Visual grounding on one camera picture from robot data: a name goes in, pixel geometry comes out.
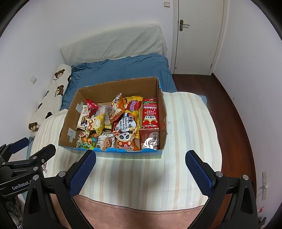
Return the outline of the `green candy packet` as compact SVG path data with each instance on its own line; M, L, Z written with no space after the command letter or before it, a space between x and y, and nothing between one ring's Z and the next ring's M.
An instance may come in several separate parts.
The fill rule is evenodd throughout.
M85 150L93 150L97 144L98 135L95 131L83 131L78 135L76 147Z

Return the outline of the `white chocolate biscuit packet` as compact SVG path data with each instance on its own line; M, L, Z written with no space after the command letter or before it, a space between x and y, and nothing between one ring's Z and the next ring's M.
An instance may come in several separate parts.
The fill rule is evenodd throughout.
M87 105L82 106L82 111L77 122L77 129L85 130L87 126L87 119L89 116L89 111Z

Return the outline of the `yellow panda snack packet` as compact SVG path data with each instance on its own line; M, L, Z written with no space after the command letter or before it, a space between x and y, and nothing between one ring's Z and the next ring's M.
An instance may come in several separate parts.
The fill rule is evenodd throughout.
M93 118L86 119L85 131L87 133L94 131L97 135L100 135L104 129L104 119L105 119L104 113L95 116Z

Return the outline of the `orange panda snack packet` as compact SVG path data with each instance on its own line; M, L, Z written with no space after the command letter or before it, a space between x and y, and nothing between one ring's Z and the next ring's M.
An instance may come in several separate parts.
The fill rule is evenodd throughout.
M124 149L126 151L139 151L135 143L135 134L137 127L130 127L129 130L123 132L122 130L113 131L113 135L117 141L117 148Z

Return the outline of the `small red snack packet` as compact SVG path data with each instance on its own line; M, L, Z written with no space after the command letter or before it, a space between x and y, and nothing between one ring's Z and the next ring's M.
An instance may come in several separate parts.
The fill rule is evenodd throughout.
M99 109L99 106L97 105L96 102L94 102L90 99L86 99L86 103L87 103L87 108L88 108L88 115L89 115L89 117L91 117Z

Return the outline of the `brown cake packet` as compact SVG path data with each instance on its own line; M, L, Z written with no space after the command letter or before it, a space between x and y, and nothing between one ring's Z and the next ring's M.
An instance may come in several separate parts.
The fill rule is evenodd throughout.
M159 149L159 129L158 128L141 128L140 134L140 148L141 149Z

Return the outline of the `yellow Sedaap noodle packet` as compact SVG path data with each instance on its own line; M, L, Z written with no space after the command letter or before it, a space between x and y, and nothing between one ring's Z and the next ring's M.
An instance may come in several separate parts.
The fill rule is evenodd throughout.
M127 132L130 130L130 128L137 128L135 138L139 139L140 107L142 105L142 101L143 97L139 95L123 98L125 112L113 123L112 130L121 130Z

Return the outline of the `white cookie packet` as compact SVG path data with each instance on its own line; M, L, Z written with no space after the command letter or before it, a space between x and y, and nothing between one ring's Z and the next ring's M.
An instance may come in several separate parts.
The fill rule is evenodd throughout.
M114 148L115 139L112 133L102 132L97 138L96 148L102 151L106 151L108 148Z

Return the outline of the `yellow clear snack packet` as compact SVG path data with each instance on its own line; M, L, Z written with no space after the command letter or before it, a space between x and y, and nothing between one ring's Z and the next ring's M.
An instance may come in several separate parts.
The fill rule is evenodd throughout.
M110 122L111 115L111 106L106 104L98 104L98 110L96 111L96 115L104 114L104 128L112 129L112 125Z

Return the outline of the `teal blanket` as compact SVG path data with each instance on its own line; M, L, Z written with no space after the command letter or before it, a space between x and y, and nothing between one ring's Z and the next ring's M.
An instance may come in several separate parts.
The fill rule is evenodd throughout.
M29 145L27 147L26 159L29 159L29 157L31 155L31 149L32 149L33 142L34 142L34 137L29 137Z

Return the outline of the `bear print long pillow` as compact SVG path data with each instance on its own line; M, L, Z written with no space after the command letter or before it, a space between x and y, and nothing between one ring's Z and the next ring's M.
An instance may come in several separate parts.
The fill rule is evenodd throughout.
M29 121L28 128L32 137L36 136L45 119L60 111L63 96L71 81L71 73L72 69L69 65L61 64L57 68L45 96Z

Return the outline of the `striped pink cat blanket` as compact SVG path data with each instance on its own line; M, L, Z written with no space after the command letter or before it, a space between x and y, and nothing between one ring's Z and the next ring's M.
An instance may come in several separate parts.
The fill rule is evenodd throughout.
M216 127L201 96L164 93L167 139L159 159L99 157L75 201L94 228L188 228L207 201L185 164L195 151L222 167Z

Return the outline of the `cardboard milk box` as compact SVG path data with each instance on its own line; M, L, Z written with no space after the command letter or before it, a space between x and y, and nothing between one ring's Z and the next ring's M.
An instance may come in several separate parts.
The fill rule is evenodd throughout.
M161 158L166 110L157 77L82 87L67 111L58 144L101 157Z

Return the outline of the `blue bed sheet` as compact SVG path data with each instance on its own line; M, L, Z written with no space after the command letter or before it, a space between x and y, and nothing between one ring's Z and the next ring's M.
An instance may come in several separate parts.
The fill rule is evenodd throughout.
M61 109L69 108L75 93L82 87L131 78L157 77L164 92L177 92L168 60L158 53L80 63L71 69L71 80L63 96Z

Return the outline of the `grey quilted pillow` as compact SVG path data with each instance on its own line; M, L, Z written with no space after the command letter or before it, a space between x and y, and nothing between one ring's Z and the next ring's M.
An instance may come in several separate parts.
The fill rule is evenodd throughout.
M86 36L60 48L67 65L121 59L157 53L166 56L163 31L158 24L116 28Z

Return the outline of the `white door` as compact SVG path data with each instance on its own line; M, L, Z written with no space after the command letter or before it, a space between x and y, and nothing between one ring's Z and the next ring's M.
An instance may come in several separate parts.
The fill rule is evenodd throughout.
M212 73L223 38L227 6L225 0L173 1L172 73ZM190 25L182 32L181 19Z

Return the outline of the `white wall switch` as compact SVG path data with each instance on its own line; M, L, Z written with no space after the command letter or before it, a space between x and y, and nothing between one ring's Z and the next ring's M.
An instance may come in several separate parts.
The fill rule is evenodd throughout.
M35 84L36 81L37 81L37 78L33 75L33 76L30 78L30 81L32 82L32 84Z

